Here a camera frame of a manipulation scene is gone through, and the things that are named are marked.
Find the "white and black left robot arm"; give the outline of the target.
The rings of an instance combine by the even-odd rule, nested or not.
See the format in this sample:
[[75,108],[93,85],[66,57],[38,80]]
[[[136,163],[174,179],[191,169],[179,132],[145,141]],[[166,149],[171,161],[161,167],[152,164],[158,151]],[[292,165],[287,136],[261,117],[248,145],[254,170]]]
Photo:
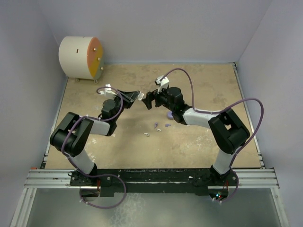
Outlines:
[[96,92],[106,98],[98,117],[69,112],[50,137],[50,145],[60,151],[75,170],[81,173],[80,178],[86,185],[95,184],[98,178],[97,166],[85,150],[89,135],[111,136],[123,110],[131,108],[136,100],[144,97],[138,90],[125,92],[109,85],[98,88]]

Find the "white earbud charging case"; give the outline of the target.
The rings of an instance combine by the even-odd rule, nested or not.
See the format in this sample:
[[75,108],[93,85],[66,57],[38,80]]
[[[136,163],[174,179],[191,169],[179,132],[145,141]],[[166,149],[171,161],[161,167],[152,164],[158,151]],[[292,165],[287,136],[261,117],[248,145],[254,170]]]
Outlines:
[[144,98],[144,93],[141,92],[141,93],[138,95],[137,99],[138,99],[139,101],[141,101],[143,98]]

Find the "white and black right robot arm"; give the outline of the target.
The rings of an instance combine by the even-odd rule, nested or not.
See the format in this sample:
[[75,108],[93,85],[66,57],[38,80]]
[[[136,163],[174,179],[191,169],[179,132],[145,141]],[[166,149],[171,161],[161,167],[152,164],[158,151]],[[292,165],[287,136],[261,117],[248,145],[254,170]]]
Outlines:
[[219,113],[194,110],[185,103],[178,87],[169,87],[161,92],[148,92],[142,101],[149,110],[152,108],[152,101],[155,101],[155,107],[166,107],[172,111],[174,120],[180,124],[209,128],[219,147],[216,161],[211,167],[214,170],[210,174],[211,181],[221,185],[227,180],[235,152],[243,147],[250,137],[249,130],[231,108]]

